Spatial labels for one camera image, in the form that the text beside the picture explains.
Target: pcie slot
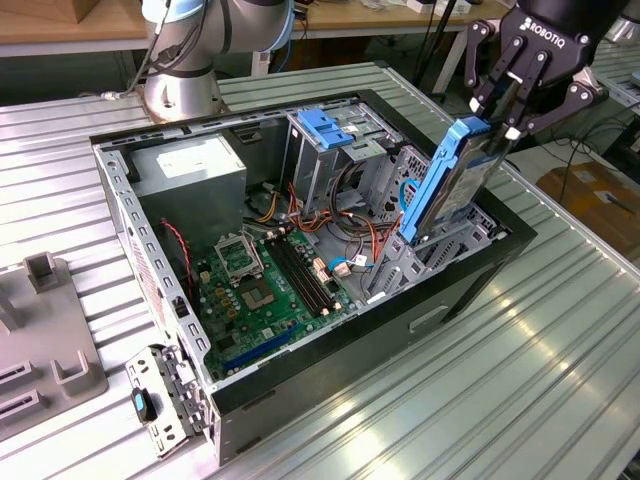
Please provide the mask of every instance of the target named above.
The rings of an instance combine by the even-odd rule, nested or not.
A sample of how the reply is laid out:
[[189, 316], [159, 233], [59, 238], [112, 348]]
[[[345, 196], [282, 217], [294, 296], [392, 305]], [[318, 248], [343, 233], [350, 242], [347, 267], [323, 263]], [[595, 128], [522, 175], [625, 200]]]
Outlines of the pcie slot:
[[297, 324], [295, 327], [292, 327], [286, 332], [281, 333], [277, 337], [273, 337], [272, 339], [267, 340], [266, 342], [258, 345], [257, 347], [252, 348], [248, 352], [238, 355], [237, 357], [232, 358], [228, 362], [224, 362], [224, 366], [223, 366], [224, 369], [233, 370], [236, 367], [241, 367], [245, 363], [249, 363], [252, 360], [255, 360], [256, 358], [261, 357], [265, 353], [270, 352], [271, 350], [275, 350], [278, 347], [281, 347], [282, 345], [289, 342], [289, 340], [291, 340], [291, 335], [293, 335], [293, 332], [299, 326], [300, 324]]

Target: green motherboard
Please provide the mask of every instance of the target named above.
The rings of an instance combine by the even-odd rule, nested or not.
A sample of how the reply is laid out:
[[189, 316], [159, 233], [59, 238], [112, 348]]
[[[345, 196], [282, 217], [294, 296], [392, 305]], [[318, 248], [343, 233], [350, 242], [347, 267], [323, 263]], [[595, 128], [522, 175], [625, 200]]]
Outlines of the green motherboard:
[[[312, 261], [317, 254], [304, 235], [294, 231], [287, 235], [286, 240], [295, 249], [304, 268], [315, 275]], [[330, 284], [321, 285], [331, 298], [332, 308], [322, 314], [310, 311], [287, 275], [283, 274], [284, 269], [269, 253], [265, 242], [268, 241], [256, 238], [254, 243], [264, 266], [262, 277], [244, 277], [236, 287], [230, 283], [216, 252], [196, 262], [200, 272], [200, 298], [194, 302], [200, 302], [200, 323], [211, 341], [205, 365], [214, 380], [231, 375], [326, 325], [342, 320], [356, 309], [347, 293], [332, 280]], [[234, 268], [246, 263], [244, 252], [235, 248], [223, 253]]]

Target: red wire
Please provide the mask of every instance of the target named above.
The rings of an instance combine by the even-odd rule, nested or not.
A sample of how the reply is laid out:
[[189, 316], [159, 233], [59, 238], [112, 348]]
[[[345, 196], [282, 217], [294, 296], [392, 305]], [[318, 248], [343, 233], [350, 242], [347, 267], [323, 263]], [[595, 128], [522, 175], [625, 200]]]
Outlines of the red wire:
[[189, 249], [187, 248], [187, 244], [182, 238], [182, 235], [180, 235], [180, 232], [178, 231], [178, 229], [173, 225], [171, 225], [169, 222], [167, 222], [166, 220], [162, 220], [160, 222], [160, 225], [163, 225], [167, 227], [169, 230], [171, 230], [171, 232], [176, 236], [178, 243], [182, 247], [182, 253], [184, 253], [184, 261], [187, 264], [187, 283], [189, 284], [189, 298], [191, 298], [191, 292], [193, 287], [192, 281], [191, 281], [191, 256], [189, 255]]

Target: cardboard box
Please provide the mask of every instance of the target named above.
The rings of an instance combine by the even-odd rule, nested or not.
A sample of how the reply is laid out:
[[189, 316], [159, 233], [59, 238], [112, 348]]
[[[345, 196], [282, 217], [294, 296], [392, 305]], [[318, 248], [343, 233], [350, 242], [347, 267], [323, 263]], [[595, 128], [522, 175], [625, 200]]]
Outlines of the cardboard box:
[[80, 23], [100, 0], [0, 0], [0, 10]]
[[[552, 170], [537, 183], [555, 201], [565, 170]], [[640, 257], [640, 195], [600, 163], [571, 166], [562, 206], [628, 260]]]
[[[447, 0], [438, 0], [436, 3], [436, 15], [442, 16], [445, 9], [447, 8]], [[451, 16], [456, 17], [458, 15], [466, 15], [471, 11], [471, 4], [466, 2], [465, 0], [457, 0], [456, 4], [451, 11]]]

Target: aluminum extrusion table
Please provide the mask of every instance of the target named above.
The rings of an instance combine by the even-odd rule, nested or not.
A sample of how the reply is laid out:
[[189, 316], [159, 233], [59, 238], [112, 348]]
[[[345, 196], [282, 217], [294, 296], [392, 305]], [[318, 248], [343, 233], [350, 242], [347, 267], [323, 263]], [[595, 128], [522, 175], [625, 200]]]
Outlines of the aluminum extrusion table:
[[[432, 140], [449, 118], [373, 64], [221, 83], [233, 109], [372, 88]], [[615, 478], [640, 447], [638, 271], [507, 169], [491, 190], [538, 231], [461, 317], [215, 472], [158, 462], [124, 363], [159, 341], [87, 136], [148, 124], [135, 97], [0, 108], [0, 268], [66, 258], [107, 392], [0, 443], [0, 478]]]
[[631, 82], [631, 74], [640, 72], [640, 45], [620, 45], [603, 40], [596, 51], [593, 74], [609, 89], [609, 96], [640, 114], [640, 87]]

